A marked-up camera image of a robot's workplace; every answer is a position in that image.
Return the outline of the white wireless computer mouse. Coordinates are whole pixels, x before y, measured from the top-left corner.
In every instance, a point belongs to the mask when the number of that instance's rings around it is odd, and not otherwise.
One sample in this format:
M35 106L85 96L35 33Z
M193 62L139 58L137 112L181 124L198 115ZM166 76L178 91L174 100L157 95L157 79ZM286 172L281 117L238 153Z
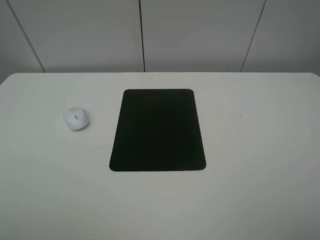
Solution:
M78 106L64 111L63 118L71 131L82 130L90 123L87 111Z

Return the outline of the black rectangular mouse pad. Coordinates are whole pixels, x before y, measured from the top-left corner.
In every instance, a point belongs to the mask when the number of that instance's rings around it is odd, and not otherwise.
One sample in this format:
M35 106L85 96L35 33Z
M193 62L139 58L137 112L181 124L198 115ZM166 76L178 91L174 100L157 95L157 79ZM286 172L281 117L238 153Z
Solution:
M112 171L201 171L206 165L193 90L124 91L109 162Z

